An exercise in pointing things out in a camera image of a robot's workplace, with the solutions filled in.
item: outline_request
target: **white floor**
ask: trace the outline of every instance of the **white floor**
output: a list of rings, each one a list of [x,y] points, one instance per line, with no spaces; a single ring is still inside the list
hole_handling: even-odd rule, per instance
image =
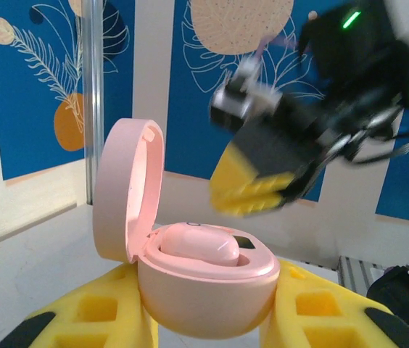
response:
[[[210,341],[180,336],[160,327],[160,348],[258,348],[259,331],[254,330],[236,339]]]
[[[1,242],[0,341],[30,313],[117,265],[96,253],[88,206],[70,210]],[[303,266],[337,281],[334,271]],[[161,328],[160,342],[161,348],[257,348],[258,334],[253,331],[232,340],[200,341]]]

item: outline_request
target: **yellow foam holder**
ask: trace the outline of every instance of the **yellow foam holder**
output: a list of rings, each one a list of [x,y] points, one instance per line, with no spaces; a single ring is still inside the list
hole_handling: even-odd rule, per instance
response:
[[[28,318],[45,312],[56,316],[29,348],[158,348],[158,325],[141,304],[137,265],[121,265]]]
[[[281,260],[276,299],[260,327],[261,348],[397,348],[364,309],[382,304]]]
[[[385,306],[280,263],[273,309],[260,327],[260,348],[397,348],[364,312],[376,308],[391,314]],[[25,322],[42,315],[50,319],[21,324],[0,348],[158,348],[158,324],[142,306],[136,264],[115,268]]]

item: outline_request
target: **black device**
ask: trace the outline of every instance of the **black device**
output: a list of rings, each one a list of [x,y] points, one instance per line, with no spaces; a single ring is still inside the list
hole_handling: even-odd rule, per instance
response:
[[[374,282],[367,297],[387,306],[409,325],[409,266],[396,266]]]
[[[394,129],[409,109],[409,43],[395,35],[385,0],[352,0],[310,20],[301,30],[300,59],[308,46],[326,85],[323,100],[305,104],[289,91],[271,94],[255,82],[251,58],[213,95],[211,121],[234,133],[211,177],[216,210],[240,216],[273,210],[302,198],[337,157],[368,165],[409,152],[407,142],[358,156],[368,139],[409,138]]]

